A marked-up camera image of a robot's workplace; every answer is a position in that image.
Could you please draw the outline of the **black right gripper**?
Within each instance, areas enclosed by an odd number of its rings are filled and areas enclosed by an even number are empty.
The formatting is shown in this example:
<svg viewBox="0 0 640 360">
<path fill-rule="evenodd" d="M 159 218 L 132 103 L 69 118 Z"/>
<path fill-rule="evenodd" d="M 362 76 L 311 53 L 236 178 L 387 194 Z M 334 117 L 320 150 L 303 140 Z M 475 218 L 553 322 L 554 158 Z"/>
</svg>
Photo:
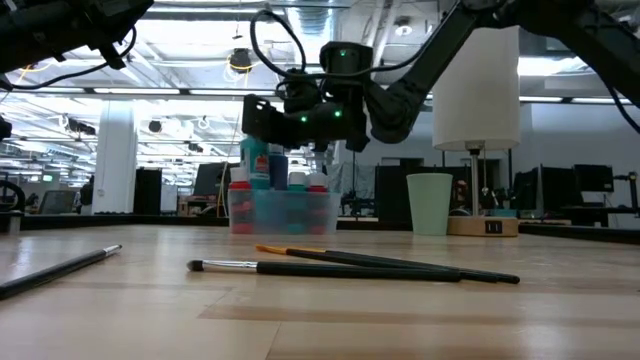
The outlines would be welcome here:
<svg viewBox="0 0 640 360">
<path fill-rule="evenodd" d="M 242 132 L 289 149 L 312 143 L 315 150 L 326 150 L 330 142 L 345 140 L 349 150 L 364 150 L 370 141 L 366 120 L 362 104 L 323 102 L 283 113 L 254 94 L 243 100 Z"/>
</svg>

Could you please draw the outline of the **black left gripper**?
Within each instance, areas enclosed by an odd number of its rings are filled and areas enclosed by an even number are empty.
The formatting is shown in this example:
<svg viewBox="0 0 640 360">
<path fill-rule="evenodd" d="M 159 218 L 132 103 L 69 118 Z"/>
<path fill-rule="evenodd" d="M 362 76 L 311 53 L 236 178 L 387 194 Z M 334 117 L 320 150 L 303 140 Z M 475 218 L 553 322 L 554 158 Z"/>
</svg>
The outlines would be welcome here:
<svg viewBox="0 0 640 360">
<path fill-rule="evenodd" d="M 92 5 L 92 23 L 96 26 L 93 46 L 110 68 L 124 68 L 125 64 L 114 47 L 133 29 L 136 22 L 153 5 L 153 0 L 97 0 Z"/>
</svg>

